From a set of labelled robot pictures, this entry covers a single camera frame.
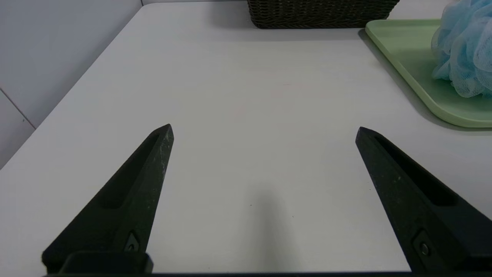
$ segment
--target green tray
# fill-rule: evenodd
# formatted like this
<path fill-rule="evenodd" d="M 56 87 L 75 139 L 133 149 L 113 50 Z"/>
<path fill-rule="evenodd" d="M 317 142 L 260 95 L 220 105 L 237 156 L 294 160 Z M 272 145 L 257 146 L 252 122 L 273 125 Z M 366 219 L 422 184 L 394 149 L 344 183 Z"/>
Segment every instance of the green tray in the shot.
<path fill-rule="evenodd" d="M 374 20 L 366 32 L 437 117 L 462 127 L 492 127 L 491 100 L 463 98 L 449 81 L 432 79 L 436 62 L 430 41 L 439 25 L 439 19 Z"/>

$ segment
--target white wall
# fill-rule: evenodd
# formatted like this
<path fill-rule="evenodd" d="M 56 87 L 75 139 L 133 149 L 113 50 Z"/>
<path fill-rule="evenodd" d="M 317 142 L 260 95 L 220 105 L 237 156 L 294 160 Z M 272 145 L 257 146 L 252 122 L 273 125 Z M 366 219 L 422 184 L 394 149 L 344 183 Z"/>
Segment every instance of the white wall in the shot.
<path fill-rule="evenodd" d="M 0 169 L 34 132 L 34 127 L 0 90 Z"/>
<path fill-rule="evenodd" d="M 0 87 L 39 126 L 140 0 L 0 0 Z"/>

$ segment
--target wicker basket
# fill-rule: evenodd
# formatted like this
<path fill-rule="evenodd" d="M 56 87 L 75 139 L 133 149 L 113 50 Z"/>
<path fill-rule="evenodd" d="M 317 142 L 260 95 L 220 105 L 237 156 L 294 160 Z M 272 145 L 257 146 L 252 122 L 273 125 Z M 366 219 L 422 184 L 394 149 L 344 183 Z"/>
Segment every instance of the wicker basket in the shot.
<path fill-rule="evenodd" d="M 261 29 L 363 28 L 386 19 L 399 0 L 248 0 Z"/>

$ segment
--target table surface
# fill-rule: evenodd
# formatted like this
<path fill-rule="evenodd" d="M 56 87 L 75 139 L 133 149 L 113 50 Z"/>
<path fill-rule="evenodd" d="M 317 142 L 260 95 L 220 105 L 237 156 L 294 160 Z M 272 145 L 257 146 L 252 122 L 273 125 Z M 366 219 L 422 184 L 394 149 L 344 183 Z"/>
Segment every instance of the table surface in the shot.
<path fill-rule="evenodd" d="M 431 2 L 426 17 L 448 1 Z M 150 4 L 1 170 L 1 274 L 43 275 L 41 252 L 167 123 L 155 272 L 409 270 L 359 126 L 492 216 L 491 132 L 435 118 L 364 31 L 258 30 L 241 1 Z"/>

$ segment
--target mesh sponge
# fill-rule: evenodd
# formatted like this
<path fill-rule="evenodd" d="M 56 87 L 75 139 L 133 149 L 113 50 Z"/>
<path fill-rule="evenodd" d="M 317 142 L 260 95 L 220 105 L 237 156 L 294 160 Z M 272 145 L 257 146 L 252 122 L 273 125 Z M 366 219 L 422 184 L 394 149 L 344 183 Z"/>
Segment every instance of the mesh sponge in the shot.
<path fill-rule="evenodd" d="M 449 4 L 431 48 L 433 78 L 450 80 L 462 97 L 492 98 L 492 0 Z"/>

